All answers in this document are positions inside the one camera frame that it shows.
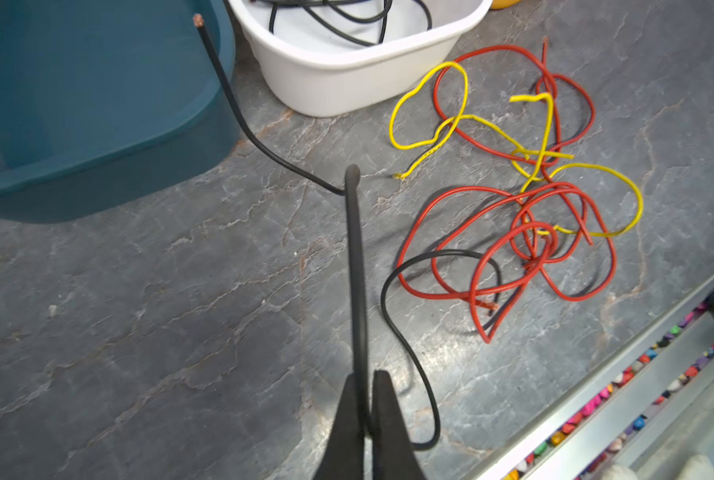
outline white plastic basin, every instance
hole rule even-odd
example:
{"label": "white plastic basin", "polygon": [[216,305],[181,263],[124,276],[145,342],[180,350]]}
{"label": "white plastic basin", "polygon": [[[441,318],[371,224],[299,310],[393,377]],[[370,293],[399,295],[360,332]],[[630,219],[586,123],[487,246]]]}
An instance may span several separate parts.
{"label": "white plastic basin", "polygon": [[[410,90],[445,60],[464,32],[487,13],[491,0],[425,0],[434,27],[411,0],[395,0],[384,43],[362,47],[318,24],[302,8],[280,8],[275,33],[269,32],[266,2],[229,0],[253,49],[266,83],[293,110],[332,117],[367,107]],[[347,5],[350,14],[380,12],[382,0]],[[315,7],[325,20],[357,38],[375,42],[380,22],[355,24],[330,7]]]}

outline container rim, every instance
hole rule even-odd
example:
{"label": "container rim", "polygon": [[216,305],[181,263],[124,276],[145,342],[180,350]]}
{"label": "container rim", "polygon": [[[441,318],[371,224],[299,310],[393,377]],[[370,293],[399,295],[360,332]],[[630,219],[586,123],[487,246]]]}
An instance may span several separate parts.
{"label": "container rim", "polygon": [[234,14],[237,15],[239,24],[247,34],[253,37],[253,40],[294,63],[314,67],[318,70],[349,70],[362,67],[363,65],[378,63],[408,52],[421,50],[432,44],[461,35],[474,28],[482,20],[490,9],[492,2],[492,0],[482,0],[482,3],[471,14],[455,22],[434,27],[426,32],[398,38],[372,47],[361,48],[353,52],[328,54],[309,52],[275,37],[250,14],[244,0],[227,1],[231,5]]}

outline teal plastic bin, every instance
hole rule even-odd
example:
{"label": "teal plastic bin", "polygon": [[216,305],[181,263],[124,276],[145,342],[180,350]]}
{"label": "teal plastic bin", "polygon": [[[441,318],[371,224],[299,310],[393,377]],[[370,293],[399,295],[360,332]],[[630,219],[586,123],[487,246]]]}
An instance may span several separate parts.
{"label": "teal plastic bin", "polygon": [[231,69],[220,0],[0,0],[0,218],[73,220],[228,156],[239,128],[196,12]]}

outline yellow wire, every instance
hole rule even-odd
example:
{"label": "yellow wire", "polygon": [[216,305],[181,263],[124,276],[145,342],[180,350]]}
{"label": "yellow wire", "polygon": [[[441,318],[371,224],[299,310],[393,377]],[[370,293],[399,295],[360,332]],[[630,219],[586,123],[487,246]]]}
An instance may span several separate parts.
{"label": "yellow wire", "polygon": [[397,112],[400,110],[400,107],[402,104],[407,101],[410,97],[414,96],[417,94],[421,88],[426,84],[426,82],[429,81],[429,78],[432,77],[435,73],[439,72],[443,68],[455,68],[458,70],[458,72],[461,72],[461,74],[464,76],[464,99],[461,101],[461,110],[458,110],[458,115],[453,117],[453,124],[451,125],[451,128],[448,130],[448,133],[445,134],[445,136],[442,138],[442,141],[440,141],[438,144],[436,144],[434,147],[430,148],[426,153],[421,155],[413,164],[408,168],[407,171],[405,171],[402,174],[395,174],[395,178],[400,178],[403,180],[404,178],[407,178],[408,175],[413,173],[413,170],[415,170],[416,167],[418,167],[422,161],[426,160],[430,155],[432,155],[435,151],[439,150],[442,148],[442,145],[445,144],[445,142],[448,141],[448,138],[451,137],[455,129],[458,127],[458,122],[461,121],[461,115],[464,114],[464,109],[466,108],[466,101],[469,98],[469,78],[467,77],[466,71],[464,70],[463,67],[461,67],[459,64],[456,62],[445,62],[437,65],[436,67],[432,68],[429,73],[427,73],[422,79],[419,85],[414,88],[413,90],[410,90],[408,93],[402,96],[399,102],[395,105],[395,109],[391,112],[391,118],[389,120],[389,139],[391,140],[391,144],[395,146],[395,148],[399,148],[401,150],[409,150],[412,148],[417,148],[417,147],[423,147],[425,145],[430,145],[433,144],[437,141],[437,139],[440,136],[440,131],[441,128],[438,128],[437,131],[435,132],[435,136],[429,140],[422,140],[422,141],[417,141],[414,144],[410,145],[402,145],[397,143],[397,140],[395,140],[395,119],[397,118]]}
{"label": "yellow wire", "polygon": [[[464,99],[463,99],[463,101],[461,101],[461,109],[458,110],[457,115],[455,115],[454,117],[447,118],[444,122],[442,122],[442,124],[440,124],[440,126],[435,131],[435,136],[430,138],[429,140],[418,141],[418,142],[415,142],[410,145],[403,145],[403,144],[399,143],[395,139],[395,132],[394,132],[395,121],[397,120],[397,113],[399,112],[400,108],[405,103],[405,101],[408,101],[409,98],[415,96],[424,87],[424,85],[431,79],[431,77],[435,73],[442,70],[443,68],[455,68],[456,70],[458,70],[458,72],[461,72],[461,75],[463,75],[463,77],[464,77]],[[404,173],[395,174],[395,178],[400,178],[401,180],[403,180],[404,178],[407,178],[411,173],[413,173],[413,170],[415,170],[421,164],[422,161],[426,160],[434,152],[436,152],[437,150],[442,148],[442,146],[450,139],[451,135],[453,134],[455,129],[458,127],[458,122],[460,122],[461,120],[477,120],[481,124],[484,124],[484,125],[492,128],[498,134],[500,134],[502,137],[509,140],[516,147],[515,152],[523,154],[525,156],[525,158],[530,158],[529,155],[539,155],[539,157],[542,157],[542,158],[546,157],[546,156],[557,157],[557,158],[573,158],[573,155],[569,155],[569,154],[562,154],[562,153],[557,153],[557,152],[546,152],[546,145],[544,145],[544,149],[542,151],[527,150],[519,142],[517,142],[515,139],[513,139],[512,137],[507,135],[506,132],[504,132],[502,129],[498,128],[496,126],[496,124],[493,124],[490,121],[485,120],[484,118],[477,117],[477,115],[471,115],[471,114],[464,115],[464,110],[466,109],[468,96],[469,96],[469,79],[468,79],[466,70],[464,70],[463,67],[461,67],[458,63],[455,63],[455,62],[445,62],[445,63],[437,65],[421,79],[421,81],[419,82],[418,86],[416,86],[416,88],[414,88],[413,90],[409,91],[407,94],[402,96],[400,101],[397,102],[397,104],[395,105],[394,110],[391,112],[391,117],[389,119],[389,139],[391,141],[391,144],[395,148],[398,148],[400,150],[411,150],[413,148],[424,147],[425,145],[434,144],[439,139],[440,134],[442,133],[442,129],[451,123],[452,123],[452,125],[451,125],[450,129],[448,130],[448,133],[445,134],[445,136],[442,138],[442,140],[440,140],[439,143],[437,143],[433,148],[429,149],[424,154],[422,154],[415,162],[413,162],[413,164],[410,166],[410,168],[408,168]],[[526,101],[543,100],[544,96],[547,96],[550,99],[549,101],[553,100],[551,98],[551,95],[549,95],[547,93],[543,93],[540,95],[535,95],[536,100],[526,100]],[[530,97],[530,95],[517,95],[513,98],[524,98],[524,97]],[[517,168],[517,171],[520,171],[523,175],[525,175],[528,178],[531,177],[525,170],[523,170],[519,165],[517,165],[516,162],[513,161],[512,164],[515,166],[515,168]],[[538,178],[535,174],[532,177],[533,177],[533,180],[543,180],[541,178]]]}
{"label": "yellow wire", "polygon": [[[632,192],[634,192],[634,195],[637,197],[637,213],[634,215],[634,218],[632,221],[623,227],[621,230],[617,230],[614,232],[590,232],[589,235],[592,236],[601,236],[602,238],[611,238],[614,236],[619,236],[621,234],[625,234],[632,228],[634,228],[635,225],[640,221],[640,218],[642,218],[642,212],[645,210],[645,204],[644,201],[642,200],[642,192],[640,192],[640,188],[636,186],[634,182],[630,180],[626,175],[622,174],[621,172],[618,172],[612,168],[608,167],[603,167],[602,165],[594,165],[594,164],[567,164],[567,165],[562,165],[561,167],[557,167],[554,169],[553,172],[549,174],[549,178],[553,178],[554,175],[557,172],[561,172],[562,170],[566,170],[568,168],[591,168],[594,170],[602,170],[603,172],[607,172],[616,178],[620,178],[624,183],[629,185],[629,187],[632,189]],[[554,226],[554,230],[557,230],[558,232],[562,232],[563,234],[569,234],[569,235],[574,235],[577,234],[578,232],[574,230],[568,230],[567,228],[563,228],[562,226],[556,225]]]}
{"label": "yellow wire", "polygon": [[[429,140],[422,140],[415,142],[410,145],[403,145],[397,142],[395,139],[395,133],[394,133],[394,128],[395,128],[395,120],[397,119],[397,113],[400,110],[400,107],[407,101],[409,98],[413,97],[416,95],[426,84],[426,82],[429,81],[429,79],[434,75],[435,73],[439,72],[443,68],[455,68],[458,70],[458,72],[461,72],[461,74],[464,76],[464,98],[461,101],[461,109],[458,110],[458,114],[455,115],[454,117],[450,117],[445,119],[439,127],[437,127],[437,130],[435,131],[435,136],[433,138],[430,138]],[[525,159],[529,159],[531,155],[537,155],[538,159],[536,160],[535,168],[533,169],[532,174],[528,174],[524,168],[522,168],[515,160],[511,161],[511,164],[515,167],[515,169],[522,174],[524,177],[527,178],[525,181],[525,184],[523,184],[522,188],[520,188],[520,193],[524,193],[525,190],[527,190],[527,187],[530,186],[531,183],[535,181],[545,181],[544,178],[540,178],[538,174],[540,173],[540,168],[541,165],[544,162],[545,157],[555,157],[555,158],[568,158],[572,159],[573,155],[570,154],[562,154],[559,152],[552,152],[552,151],[546,151],[546,146],[549,143],[549,135],[551,132],[551,122],[552,122],[552,115],[554,113],[554,98],[548,93],[544,92],[538,95],[513,95],[512,97],[509,98],[510,102],[515,102],[515,101],[528,101],[528,102],[535,102],[535,101],[546,101],[547,108],[546,108],[546,126],[544,128],[544,138],[541,141],[541,148],[539,150],[528,150],[525,149],[518,141],[510,137],[505,131],[502,129],[498,128],[498,126],[488,120],[485,120],[482,117],[477,117],[477,115],[473,114],[464,114],[464,110],[466,109],[466,104],[467,100],[469,98],[469,78],[467,77],[466,71],[464,70],[463,67],[461,67],[458,63],[455,62],[445,62],[442,64],[437,65],[434,67],[431,71],[429,71],[422,79],[421,82],[419,82],[419,85],[414,88],[413,90],[409,91],[407,94],[403,95],[402,98],[400,99],[399,102],[397,102],[395,109],[391,112],[391,118],[389,120],[389,139],[391,140],[391,144],[394,145],[395,148],[401,149],[401,150],[410,150],[413,148],[418,148],[418,147],[423,147],[425,145],[430,145],[434,144],[437,142],[437,140],[440,137],[440,134],[442,133],[442,129],[450,125],[450,128],[448,129],[448,133],[445,134],[445,136],[440,140],[439,143],[437,143],[434,147],[426,151],[424,154],[422,154],[413,164],[408,168],[404,173],[402,174],[395,174],[395,178],[400,178],[403,180],[404,178],[407,178],[411,173],[413,173],[413,170],[417,168],[422,161],[426,160],[429,158],[434,152],[439,150],[445,142],[450,139],[451,135],[455,131],[455,129],[458,127],[458,123],[461,120],[476,120],[480,122],[483,125],[486,125],[489,128],[492,128],[495,130],[500,136],[504,137],[507,139],[509,142],[511,142],[514,146],[515,149],[512,151],[512,154],[522,154],[525,156]],[[624,228],[621,230],[613,231],[613,232],[590,232],[590,235],[592,236],[601,236],[603,238],[610,238],[613,236],[618,236],[621,234],[625,234],[629,230],[631,230],[637,223],[640,221],[640,218],[642,218],[642,213],[644,211],[644,201],[642,199],[642,192],[640,192],[640,189],[636,186],[634,182],[632,182],[627,176],[624,174],[621,174],[620,172],[608,168],[608,167],[603,167],[602,165],[594,165],[594,164],[582,164],[582,163],[575,163],[575,164],[567,164],[567,165],[562,165],[556,169],[554,169],[553,172],[549,174],[549,178],[553,178],[555,174],[558,172],[561,172],[562,170],[566,170],[568,168],[591,168],[594,170],[601,170],[604,172],[607,172],[608,174],[611,174],[615,176],[616,178],[621,179],[624,183],[629,185],[631,187],[632,191],[634,192],[634,195],[637,198],[637,212],[634,215],[634,218],[632,221],[626,225]],[[540,235],[548,235],[549,232],[541,229],[537,229],[537,233]],[[554,230],[557,230],[563,234],[569,234],[569,235],[574,235],[577,234],[575,230],[569,230],[567,228],[564,228],[563,226],[555,225]]]}
{"label": "yellow wire", "polygon": [[541,141],[541,149],[538,150],[538,159],[536,159],[536,166],[533,169],[533,174],[527,178],[525,184],[520,188],[520,193],[524,193],[527,187],[533,183],[533,180],[538,180],[538,174],[541,172],[541,164],[544,162],[544,157],[546,156],[546,146],[549,144],[549,133],[551,133],[551,119],[554,113],[554,99],[551,94],[544,92],[538,95],[512,95],[509,98],[509,102],[515,101],[546,101],[546,127],[544,128],[544,139]]}

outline gray stone floor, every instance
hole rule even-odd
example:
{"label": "gray stone floor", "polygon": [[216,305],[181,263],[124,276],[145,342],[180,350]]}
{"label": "gray stone floor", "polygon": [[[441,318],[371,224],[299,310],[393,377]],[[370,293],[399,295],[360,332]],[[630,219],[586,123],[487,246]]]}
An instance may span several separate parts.
{"label": "gray stone floor", "polygon": [[[714,0],[524,0],[490,12],[451,57],[496,43],[540,51],[592,95],[597,122],[568,149],[643,189],[642,223],[616,240],[614,281],[581,303],[536,279],[486,346],[461,302],[393,288],[389,308],[428,370],[443,436],[419,454],[429,478],[457,478],[502,445],[691,287],[714,271]],[[544,110],[506,103],[537,71],[514,54],[466,63],[469,111],[537,145]],[[448,108],[458,80],[443,86]],[[411,436],[431,432],[418,377],[383,326],[379,288],[419,209],[462,184],[517,188],[504,160],[459,138],[400,184],[415,152],[389,144],[394,100],[314,120],[266,88],[245,43],[237,84],[253,128],[275,150],[340,184],[356,163],[371,307],[371,364],[391,371]],[[587,114],[563,89],[563,126]],[[426,138],[438,119],[420,95],[399,122]],[[503,145],[486,130],[478,138]],[[626,186],[569,170],[622,226]],[[451,201],[421,251],[481,201]],[[459,245],[482,248],[510,216],[484,220]],[[548,221],[566,220],[548,206]],[[595,280],[604,244],[550,270],[566,291]],[[497,259],[507,275],[513,256]],[[351,369],[343,199],[278,168],[242,140],[221,165],[157,194],[71,223],[0,220],[0,478],[307,478],[319,461]],[[471,263],[448,267],[459,285]],[[431,288],[426,276],[416,280]]]}

